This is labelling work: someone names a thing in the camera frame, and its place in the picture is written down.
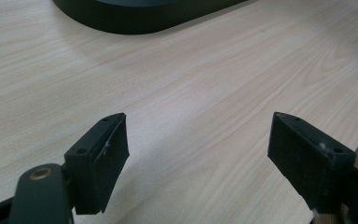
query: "table surface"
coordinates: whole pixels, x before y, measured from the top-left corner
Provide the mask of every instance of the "table surface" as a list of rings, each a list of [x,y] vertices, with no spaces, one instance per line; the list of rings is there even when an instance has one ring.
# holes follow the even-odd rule
[[[151,35],[0,0],[0,201],[99,119],[127,114],[104,214],[76,223],[309,223],[267,158],[274,111],[358,146],[358,1],[259,0]]]

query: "screw hole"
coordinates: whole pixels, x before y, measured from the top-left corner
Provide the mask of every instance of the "screw hole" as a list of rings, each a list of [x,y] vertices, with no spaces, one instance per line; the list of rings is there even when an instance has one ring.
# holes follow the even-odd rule
[[[342,152],[344,152],[344,151],[342,151],[341,148],[337,148],[337,147],[334,148],[333,151],[336,152],[336,153],[342,153]]]
[[[85,148],[81,148],[77,151],[77,154],[83,154],[85,153],[87,150]]]
[[[43,179],[51,174],[51,169],[48,167],[40,168],[33,171],[30,178],[33,180]]]

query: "metal screw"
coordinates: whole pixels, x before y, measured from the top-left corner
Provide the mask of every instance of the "metal screw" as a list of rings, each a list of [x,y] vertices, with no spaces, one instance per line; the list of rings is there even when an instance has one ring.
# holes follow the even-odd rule
[[[38,179],[43,179],[49,175],[51,175],[51,168],[43,167],[33,171],[30,174],[30,178],[33,180],[38,180]]]

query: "black base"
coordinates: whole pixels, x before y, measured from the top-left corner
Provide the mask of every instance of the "black base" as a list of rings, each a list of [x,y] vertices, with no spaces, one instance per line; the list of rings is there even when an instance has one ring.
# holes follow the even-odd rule
[[[161,31],[245,0],[53,0],[69,17],[122,35]]]

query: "wooden table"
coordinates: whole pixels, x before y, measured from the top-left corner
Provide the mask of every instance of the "wooden table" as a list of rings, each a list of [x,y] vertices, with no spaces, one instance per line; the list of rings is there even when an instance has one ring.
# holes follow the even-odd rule
[[[125,36],[0,0],[0,201],[125,112],[131,156],[106,213],[76,223],[310,223],[267,158],[274,111],[358,147],[358,1],[259,0]]]

